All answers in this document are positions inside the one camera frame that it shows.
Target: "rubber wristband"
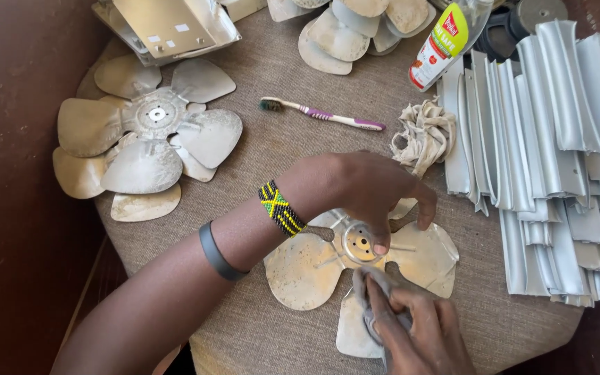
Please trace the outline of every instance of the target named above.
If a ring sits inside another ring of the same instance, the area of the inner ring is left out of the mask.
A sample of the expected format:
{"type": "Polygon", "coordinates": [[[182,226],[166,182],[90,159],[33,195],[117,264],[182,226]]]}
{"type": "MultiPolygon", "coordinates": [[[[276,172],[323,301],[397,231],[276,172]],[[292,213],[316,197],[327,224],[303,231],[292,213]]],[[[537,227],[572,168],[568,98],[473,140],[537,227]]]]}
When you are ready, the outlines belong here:
{"type": "Polygon", "coordinates": [[[205,223],[201,229],[198,230],[198,236],[201,239],[201,246],[203,246],[203,252],[205,258],[210,262],[212,267],[217,273],[228,281],[236,282],[242,277],[245,277],[247,273],[243,274],[235,268],[231,267],[230,264],[223,258],[221,251],[215,243],[215,239],[212,236],[212,222],[205,223]]]}

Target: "beaded bracelet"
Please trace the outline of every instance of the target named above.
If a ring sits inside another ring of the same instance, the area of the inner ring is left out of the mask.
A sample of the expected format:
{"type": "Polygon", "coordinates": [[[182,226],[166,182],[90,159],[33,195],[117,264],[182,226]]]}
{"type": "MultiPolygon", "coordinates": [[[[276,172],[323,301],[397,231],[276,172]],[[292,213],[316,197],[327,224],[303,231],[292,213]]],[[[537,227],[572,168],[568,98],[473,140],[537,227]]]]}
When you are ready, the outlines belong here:
{"type": "Polygon", "coordinates": [[[289,203],[281,196],[275,180],[266,183],[259,189],[261,204],[267,210],[270,218],[275,221],[279,229],[289,237],[295,237],[301,230],[307,227],[289,203]]]}

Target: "hand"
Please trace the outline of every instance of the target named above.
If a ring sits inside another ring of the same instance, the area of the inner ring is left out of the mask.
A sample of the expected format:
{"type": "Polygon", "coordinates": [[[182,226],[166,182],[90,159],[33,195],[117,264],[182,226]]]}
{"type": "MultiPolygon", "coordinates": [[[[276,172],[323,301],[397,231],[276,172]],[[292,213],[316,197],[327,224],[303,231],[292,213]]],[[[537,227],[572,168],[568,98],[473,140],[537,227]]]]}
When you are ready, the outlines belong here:
{"type": "Polygon", "coordinates": [[[451,301],[397,287],[388,299],[371,277],[366,283],[374,329],[392,357],[389,374],[476,374],[451,301]],[[409,331],[395,317],[406,308],[413,319],[409,331]]]}
{"type": "Polygon", "coordinates": [[[434,219],[437,193],[399,162],[368,151],[303,158],[275,180],[300,218],[308,222],[333,208],[369,224],[374,252],[390,248],[388,212],[402,198],[418,200],[418,228],[434,219]]]}

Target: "dirty rag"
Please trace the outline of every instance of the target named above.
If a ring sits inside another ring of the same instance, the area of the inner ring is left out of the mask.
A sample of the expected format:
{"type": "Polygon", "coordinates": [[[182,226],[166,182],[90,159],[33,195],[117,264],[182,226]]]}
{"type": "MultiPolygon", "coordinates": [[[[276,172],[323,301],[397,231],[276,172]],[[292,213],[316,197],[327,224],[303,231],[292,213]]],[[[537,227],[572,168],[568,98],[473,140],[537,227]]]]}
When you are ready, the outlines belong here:
{"type": "Polygon", "coordinates": [[[404,131],[391,141],[393,159],[418,178],[433,163],[441,163],[455,144],[455,115],[438,106],[437,99],[404,108],[399,117],[404,131]],[[407,141],[402,149],[397,146],[401,137],[407,141]]]}
{"type": "MultiPolygon", "coordinates": [[[[397,286],[397,282],[388,276],[384,271],[371,266],[362,266],[353,271],[353,291],[355,299],[360,303],[362,308],[362,319],[363,323],[367,327],[367,331],[372,339],[379,345],[383,345],[379,334],[374,330],[374,313],[372,306],[369,303],[369,294],[367,293],[367,283],[365,278],[367,275],[371,275],[374,281],[379,284],[383,293],[390,298],[390,293],[393,287],[397,286]]],[[[398,314],[397,320],[404,327],[405,330],[411,329],[412,321],[406,314],[398,314]]],[[[388,372],[388,364],[391,361],[390,352],[385,349],[385,355],[383,357],[383,367],[388,372]]]]}

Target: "toothbrush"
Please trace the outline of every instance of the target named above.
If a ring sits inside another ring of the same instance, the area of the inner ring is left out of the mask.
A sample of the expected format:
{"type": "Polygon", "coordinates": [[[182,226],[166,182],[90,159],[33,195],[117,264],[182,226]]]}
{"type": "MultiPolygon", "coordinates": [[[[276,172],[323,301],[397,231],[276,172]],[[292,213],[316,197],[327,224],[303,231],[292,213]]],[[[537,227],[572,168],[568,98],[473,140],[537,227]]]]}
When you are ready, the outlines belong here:
{"type": "Polygon", "coordinates": [[[291,103],[290,101],[284,101],[279,98],[272,98],[269,96],[264,96],[261,98],[261,101],[259,101],[259,108],[265,109],[267,111],[280,111],[282,106],[296,108],[299,111],[303,112],[305,115],[314,117],[315,119],[319,119],[319,120],[338,122],[338,123],[342,123],[342,124],[346,124],[346,125],[350,125],[350,126],[354,126],[354,127],[359,127],[360,129],[364,129],[364,130],[381,131],[381,130],[385,129],[384,124],[379,124],[376,122],[371,122],[371,121],[367,121],[367,120],[363,120],[363,119],[352,119],[352,118],[348,118],[348,117],[337,116],[337,115],[333,115],[333,114],[329,114],[327,112],[321,111],[319,109],[313,109],[313,108],[302,106],[297,103],[291,103]]]}

